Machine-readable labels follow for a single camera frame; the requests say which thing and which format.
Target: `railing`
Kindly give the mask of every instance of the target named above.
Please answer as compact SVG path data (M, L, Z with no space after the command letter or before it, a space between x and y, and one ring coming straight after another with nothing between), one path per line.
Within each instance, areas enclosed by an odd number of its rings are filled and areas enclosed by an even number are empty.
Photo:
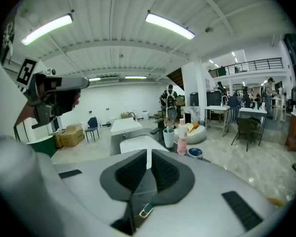
M282 58L255 60L208 70L212 78L264 69L282 69Z

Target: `floor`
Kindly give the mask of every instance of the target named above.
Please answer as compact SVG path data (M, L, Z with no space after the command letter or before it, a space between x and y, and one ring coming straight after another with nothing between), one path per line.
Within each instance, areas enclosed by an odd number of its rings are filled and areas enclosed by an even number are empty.
M153 119L140 120L143 127L157 127ZM99 128L100 139L84 139L76 147L62 148L52 157L54 164L95 160L109 156L110 128ZM265 194L268 198L277 198L287 202L296 194L296 173L292 164L296 162L296 152L288 152L284 145L263 141L260 147L256 142L249 144L246 152L246 140L240 137L231 146L235 134L221 136L221 131L208 128L207 139L188 148L203 150L204 157L235 175Z

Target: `pink bottle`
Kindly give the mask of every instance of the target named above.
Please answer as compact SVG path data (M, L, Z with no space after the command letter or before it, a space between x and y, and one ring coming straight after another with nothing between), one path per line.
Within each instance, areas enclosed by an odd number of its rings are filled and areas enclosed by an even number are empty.
M187 127L185 126L185 119L180 118L178 125L178 140L177 140L177 152L180 155L186 154L186 145L187 145Z

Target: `trash bin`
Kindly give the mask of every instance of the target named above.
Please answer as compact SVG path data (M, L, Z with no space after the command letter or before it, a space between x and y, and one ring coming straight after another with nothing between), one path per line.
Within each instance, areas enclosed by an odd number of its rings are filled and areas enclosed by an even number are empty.
M148 120L149 119L149 113L147 111L143 111L142 112L142 117L143 117L143 120Z

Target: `blue lid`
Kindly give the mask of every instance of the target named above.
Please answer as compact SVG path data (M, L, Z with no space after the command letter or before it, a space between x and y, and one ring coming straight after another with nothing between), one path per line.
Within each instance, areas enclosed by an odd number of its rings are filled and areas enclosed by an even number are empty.
M188 153L190 154L190 155L192 155L192 156L201 156L201 155L203 155L203 151L202 150L200 150L199 148L190 148L189 150L188 150Z

